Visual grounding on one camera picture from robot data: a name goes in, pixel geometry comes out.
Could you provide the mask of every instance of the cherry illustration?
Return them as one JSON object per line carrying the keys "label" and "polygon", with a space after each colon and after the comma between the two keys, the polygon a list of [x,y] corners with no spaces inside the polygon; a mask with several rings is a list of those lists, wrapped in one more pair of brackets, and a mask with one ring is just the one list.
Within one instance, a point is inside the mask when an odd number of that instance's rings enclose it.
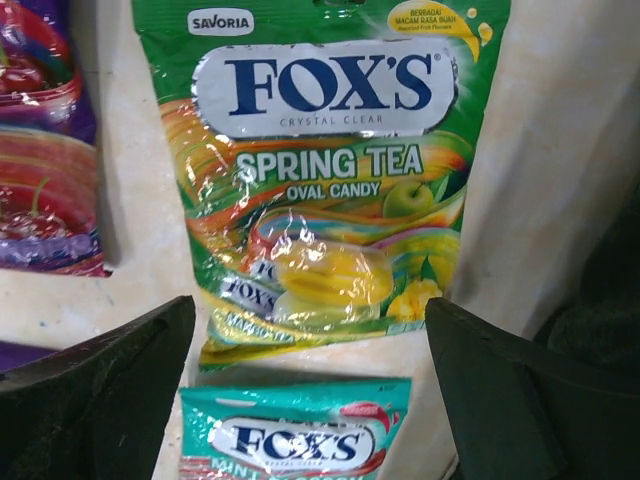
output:
{"label": "cherry illustration", "polygon": [[43,68],[22,53],[7,55],[0,42],[0,95],[37,92],[46,88]]}
{"label": "cherry illustration", "polygon": [[49,178],[45,178],[38,185],[33,196],[31,210],[14,210],[9,203],[8,208],[3,208],[0,211],[0,239],[21,240],[31,237],[52,238],[71,235],[65,222],[57,215],[38,210],[40,194],[49,180]]}

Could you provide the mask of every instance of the green candy bag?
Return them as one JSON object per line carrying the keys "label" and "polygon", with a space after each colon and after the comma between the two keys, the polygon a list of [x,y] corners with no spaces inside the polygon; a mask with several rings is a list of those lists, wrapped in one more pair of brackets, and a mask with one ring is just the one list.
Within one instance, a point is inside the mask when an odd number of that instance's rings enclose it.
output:
{"label": "green candy bag", "polygon": [[180,391],[180,480],[374,480],[408,379]]}
{"label": "green candy bag", "polygon": [[133,0],[210,310],[201,367],[424,328],[510,0]]}

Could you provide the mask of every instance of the yellow oval candy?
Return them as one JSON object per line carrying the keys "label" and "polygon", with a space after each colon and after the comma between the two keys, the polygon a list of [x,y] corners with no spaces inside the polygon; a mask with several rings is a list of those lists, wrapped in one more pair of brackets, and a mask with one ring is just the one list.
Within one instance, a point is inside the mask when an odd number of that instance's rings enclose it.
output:
{"label": "yellow oval candy", "polygon": [[380,250],[297,240],[272,252],[278,281],[298,297],[335,307],[376,305],[391,295],[391,262]]}
{"label": "yellow oval candy", "polygon": [[294,326],[301,330],[330,331],[337,325],[358,323],[380,318],[380,305],[355,308],[334,307],[310,302],[291,292],[284,293],[273,307],[273,321],[277,324]]}

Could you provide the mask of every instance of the colorful swirl design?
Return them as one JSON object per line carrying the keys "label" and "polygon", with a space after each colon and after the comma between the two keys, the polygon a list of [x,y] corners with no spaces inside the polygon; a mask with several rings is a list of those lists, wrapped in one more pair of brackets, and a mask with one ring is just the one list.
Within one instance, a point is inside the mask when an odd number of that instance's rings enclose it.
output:
{"label": "colorful swirl design", "polygon": [[0,152],[0,266],[106,276],[95,214],[95,148],[4,127]]}
{"label": "colorful swirl design", "polygon": [[[302,345],[350,341],[384,335],[394,323],[423,319],[425,299],[442,295],[449,286],[460,248],[459,227],[473,156],[472,147],[460,137],[444,131],[421,137],[419,148],[424,169],[412,175],[411,181],[429,185],[434,191],[432,201],[428,208],[414,214],[393,217],[384,214],[385,199],[402,179],[369,174],[371,158],[363,153],[360,143],[371,145],[375,140],[331,137],[233,142],[203,126],[191,100],[171,101],[160,109],[175,160],[196,276],[212,311],[210,339],[203,350],[207,361],[213,361],[218,354],[234,357],[232,351],[236,346],[242,350],[237,353],[239,356],[260,356],[266,345],[273,348],[276,344],[270,340],[259,346],[255,337],[248,338],[240,327],[226,323],[229,312],[259,325],[269,335],[286,334],[287,342],[293,339]],[[376,195],[291,202],[286,191],[296,183],[271,177],[259,184],[248,183],[235,163],[239,153],[342,147],[358,152],[357,181],[379,182]],[[313,183],[326,191],[335,182],[320,179]],[[278,324],[273,318],[218,294],[216,276],[235,272],[242,278],[253,278],[252,266],[261,260],[273,262],[280,243],[308,239],[309,234],[314,241],[374,249],[388,259],[395,285],[393,292],[375,306],[375,311],[368,310],[366,321],[338,322],[331,328]],[[269,288],[282,292],[286,287],[278,284]],[[321,296],[320,291],[316,292],[317,298]],[[327,296],[322,298],[330,298],[331,292],[323,293]],[[331,308],[339,308],[338,304],[339,301],[333,302]],[[281,345],[281,349],[293,348],[293,344],[287,346],[285,341]]]}
{"label": "colorful swirl design", "polygon": [[108,276],[95,121],[57,12],[0,9],[0,267]]}

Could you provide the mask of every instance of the candy wrapper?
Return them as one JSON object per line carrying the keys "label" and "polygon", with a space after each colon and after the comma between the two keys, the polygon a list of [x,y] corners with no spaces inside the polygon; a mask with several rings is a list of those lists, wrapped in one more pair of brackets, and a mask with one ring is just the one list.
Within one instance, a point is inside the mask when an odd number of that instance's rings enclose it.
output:
{"label": "candy wrapper", "polygon": [[0,1],[0,267],[104,277],[96,121],[67,13]]}
{"label": "candy wrapper", "polygon": [[424,328],[509,0],[133,0],[210,307],[203,369]]}
{"label": "candy wrapper", "polygon": [[0,342],[0,373],[54,354],[54,350]]}
{"label": "candy wrapper", "polygon": [[374,480],[411,382],[181,390],[180,480]]}

